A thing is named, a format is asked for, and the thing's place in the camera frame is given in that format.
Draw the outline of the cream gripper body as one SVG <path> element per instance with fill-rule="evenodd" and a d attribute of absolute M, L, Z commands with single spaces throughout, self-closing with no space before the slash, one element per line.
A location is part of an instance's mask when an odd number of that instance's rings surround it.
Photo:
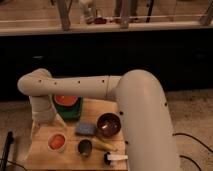
<path fill-rule="evenodd" d="M 42 119 L 41 121 L 34 121 L 32 124 L 32 133 L 37 133 L 40 127 L 43 125 L 60 126 L 62 128 L 66 127 L 64 120 L 59 115 L 56 115 L 55 117 L 48 120 Z"/>

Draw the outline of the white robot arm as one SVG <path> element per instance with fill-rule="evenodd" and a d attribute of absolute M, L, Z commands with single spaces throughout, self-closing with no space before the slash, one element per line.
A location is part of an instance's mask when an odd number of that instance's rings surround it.
<path fill-rule="evenodd" d="M 19 78 L 18 90 L 29 97 L 37 123 L 55 119 L 54 95 L 115 101 L 128 142 L 128 171 L 181 171 L 180 157 L 164 90 L 148 71 L 122 76 L 54 78 L 43 68 Z"/>

